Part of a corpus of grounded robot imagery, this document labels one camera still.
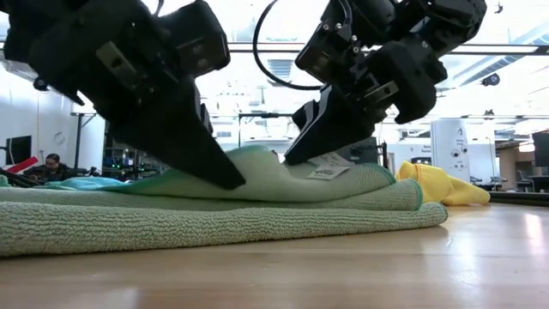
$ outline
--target towel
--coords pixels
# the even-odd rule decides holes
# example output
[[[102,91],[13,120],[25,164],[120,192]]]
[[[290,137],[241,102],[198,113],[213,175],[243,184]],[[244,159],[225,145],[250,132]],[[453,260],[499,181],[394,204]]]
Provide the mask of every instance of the towel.
[[[423,191],[424,202],[440,202],[446,206],[490,202],[490,193],[463,180],[449,176],[442,168],[404,161],[397,179],[414,179]]]
[[[175,170],[134,184],[87,178],[0,188],[0,256],[371,233],[448,218],[442,204],[423,203],[417,181],[397,181],[377,165],[287,167],[257,146],[227,155],[247,180],[234,191]]]

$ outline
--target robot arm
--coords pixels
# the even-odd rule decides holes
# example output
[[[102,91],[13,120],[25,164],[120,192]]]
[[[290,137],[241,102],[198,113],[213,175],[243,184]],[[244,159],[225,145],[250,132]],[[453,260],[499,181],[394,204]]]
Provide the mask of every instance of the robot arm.
[[[139,0],[3,0],[4,56],[29,64],[109,131],[178,170],[226,189],[244,184],[212,138],[194,79],[230,62],[226,35],[204,1],[156,17]],[[301,129],[290,164],[367,138],[395,104],[406,123],[424,117],[446,78],[437,60],[473,38],[484,0],[330,0],[296,59],[325,83],[318,102],[293,115]],[[380,45],[368,54],[363,47]]]

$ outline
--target black cable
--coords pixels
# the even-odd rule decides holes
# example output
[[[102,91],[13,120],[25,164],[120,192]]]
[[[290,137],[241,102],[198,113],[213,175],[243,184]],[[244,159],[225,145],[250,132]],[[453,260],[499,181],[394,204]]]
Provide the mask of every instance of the black cable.
[[[163,6],[164,6],[164,0],[158,0],[158,5],[156,6],[156,10],[153,15],[158,17],[158,15],[160,14],[160,10],[162,9]]]
[[[278,2],[278,0],[273,0],[271,3],[267,5],[265,10],[261,13],[261,16],[259,16],[259,20],[257,20],[256,29],[254,30],[254,37],[251,41],[251,47],[252,52],[254,55],[254,60],[256,61],[257,67],[263,72],[264,75],[266,75],[268,78],[272,79],[276,83],[279,83],[282,86],[295,89],[295,90],[304,90],[304,91],[317,91],[322,88],[322,86],[301,86],[301,85],[294,85],[290,82],[286,82],[277,76],[275,76],[273,73],[269,72],[267,68],[263,65],[261,59],[259,58],[259,51],[257,49],[257,44],[259,41],[259,33],[261,32],[261,27],[263,25],[263,22],[265,21],[265,18],[267,17],[268,13],[271,11],[273,6]],[[345,16],[344,25],[350,26],[353,23],[353,12],[351,10],[351,5],[347,0],[338,0],[338,2],[341,5],[341,8],[343,9],[343,14]]]

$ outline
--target green towel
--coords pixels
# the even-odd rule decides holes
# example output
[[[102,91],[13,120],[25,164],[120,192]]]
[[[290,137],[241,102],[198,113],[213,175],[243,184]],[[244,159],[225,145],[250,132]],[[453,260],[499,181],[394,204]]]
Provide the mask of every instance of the green towel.
[[[325,180],[310,177],[330,168],[285,167],[265,148],[228,155],[247,179],[235,191],[177,171],[103,191],[0,188],[0,256],[371,233],[448,218],[443,205],[422,204],[414,180],[397,182],[379,166],[349,167]]]

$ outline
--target yellow object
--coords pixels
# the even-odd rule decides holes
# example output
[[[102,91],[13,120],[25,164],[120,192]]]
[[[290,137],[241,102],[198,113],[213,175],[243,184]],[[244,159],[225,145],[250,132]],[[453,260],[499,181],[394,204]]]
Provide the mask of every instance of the yellow object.
[[[490,201],[490,193],[460,179],[449,176],[443,169],[405,161],[396,178],[415,179],[423,191],[424,203],[440,202],[446,206],[481,204]]]

